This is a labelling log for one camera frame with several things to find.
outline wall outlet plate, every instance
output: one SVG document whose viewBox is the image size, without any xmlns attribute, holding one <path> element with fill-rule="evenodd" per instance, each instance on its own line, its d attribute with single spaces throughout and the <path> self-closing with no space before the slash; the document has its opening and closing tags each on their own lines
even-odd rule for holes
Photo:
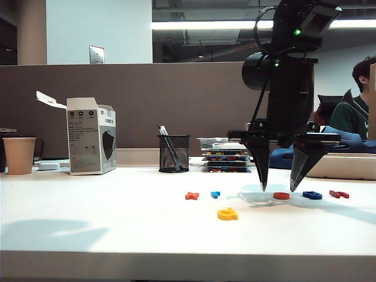
<svg viewBox="0 0 376 282">
<path fill-rule="evenodd" d="M 105 63 L 105 49 L 97 46 L 89 46 L 90 64 Z"/>
</svg>

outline person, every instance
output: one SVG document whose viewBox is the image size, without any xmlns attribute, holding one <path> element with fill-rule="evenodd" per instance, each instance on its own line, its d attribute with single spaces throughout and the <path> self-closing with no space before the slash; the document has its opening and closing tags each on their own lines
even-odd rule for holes
<svg viewBox="0 0 376 282">
<path fill-rule="evenodd" d="M 376 56 L 366 57 L 352 70 L 352 77 L 360 90 L 360 95 L 353 99 L 367 113 L 370 101 L 370 65 L 374 63 L 376 63 Z M 329 126 L 346 132 L 358 133 L 363 140 L 368 140 L 368 121 L 350 105 L 339 103 L 333 111 Z"/>
</svg>

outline black mesh pen holder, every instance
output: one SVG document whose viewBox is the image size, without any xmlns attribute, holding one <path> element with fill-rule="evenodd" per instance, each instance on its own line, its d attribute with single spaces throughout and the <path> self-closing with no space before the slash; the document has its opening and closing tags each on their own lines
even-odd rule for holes
<svg viewBox="0 0 376 282">
<path fill-rule="evenodd" d="M 189 137 L 190 135 L 158 135 L 159 137 L 159 171 L 189 171 Z"/>
</svg>

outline brown paper cup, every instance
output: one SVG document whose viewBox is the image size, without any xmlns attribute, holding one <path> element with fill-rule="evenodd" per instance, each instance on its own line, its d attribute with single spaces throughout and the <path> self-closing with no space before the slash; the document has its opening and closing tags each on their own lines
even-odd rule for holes
<svg viewBox="0 0 376 282">
<path fill-rule="evenodd" d="M 35 139 L 35 137 L 3 138 L 8 174 L 31 173 Z"/>
</svg>

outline black mask image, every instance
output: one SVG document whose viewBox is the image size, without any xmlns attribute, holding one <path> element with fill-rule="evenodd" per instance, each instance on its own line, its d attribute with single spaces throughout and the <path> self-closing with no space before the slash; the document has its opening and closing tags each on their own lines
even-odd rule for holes
<svg viewBox="0 0 376 282">
<path fill-rule="evenodd" d="M 114 148 L 114 139 L 110 131 L 105 131 L 102 135 L 103 150 L 105 151 L 106 158 L 109 159 L 112 155 Z"/>
</svg>

